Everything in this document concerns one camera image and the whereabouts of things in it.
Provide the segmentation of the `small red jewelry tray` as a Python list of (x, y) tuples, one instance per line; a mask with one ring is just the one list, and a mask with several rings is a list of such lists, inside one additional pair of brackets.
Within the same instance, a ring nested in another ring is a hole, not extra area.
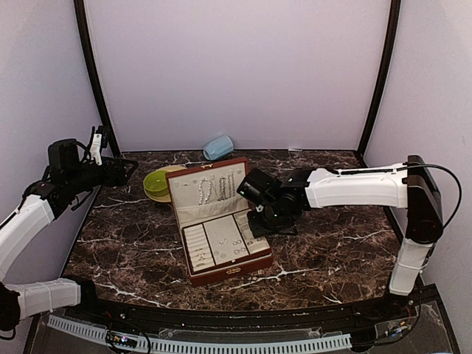
[(264, 237), (252, 234), (248, 212), (243, 210), (183, 229), (193, 272), (207, 271), (214, 266), (271, 251)]

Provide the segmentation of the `large red jewelry box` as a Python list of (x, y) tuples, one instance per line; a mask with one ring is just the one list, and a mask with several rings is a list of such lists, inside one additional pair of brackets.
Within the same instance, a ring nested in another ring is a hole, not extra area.
[(249, 202), (237, 187), (249, 169), (247, 158), (168, 173), (187, 274), (194, 286), (220, 282), (272, 265), (264, 237), (249, 227)]

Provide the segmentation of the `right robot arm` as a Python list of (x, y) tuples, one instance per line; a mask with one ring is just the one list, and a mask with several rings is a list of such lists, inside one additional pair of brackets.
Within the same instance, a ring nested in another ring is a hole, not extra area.
[(254, 168), (239, 184), (237, 194), (256, 208), (248, 214), (250, 230), (256, 237), (291, 228), (303, 212), (312, 209), (376, 206), (406, 210), (406, 231), (389, 293), (376, 305), (376, 313), (391, 320), (404, 309), (404, 296), (412, 292), (450, 223), (443, 218), (442, 197), (432, 169), (453, 175), (446, 167), (427, 164), (418, 155), (383, 167), (296, 169), (284, 180)]

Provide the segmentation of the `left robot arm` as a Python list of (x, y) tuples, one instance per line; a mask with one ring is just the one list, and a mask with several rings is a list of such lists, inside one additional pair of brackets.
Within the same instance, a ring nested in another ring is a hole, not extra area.
[(67, 209), (82, 205), (79, 195), (89, 197), (96, 187), (122, 187), (128, 183), (137, 162), (104, 157), (102, 135), (93, 133), (84, 145), (63, 139), (48, 147), (49, 163), (43, 176), (29, 185), (20, 204), (1, 223), (1, 330), (15, 332), (20, 321), (39, 313), (75, 307), (89, 322), (104, 315), (93, 281), (82, 277), (58, 277), (50, 281), (12, 284), (10, 269), (36, 237)]

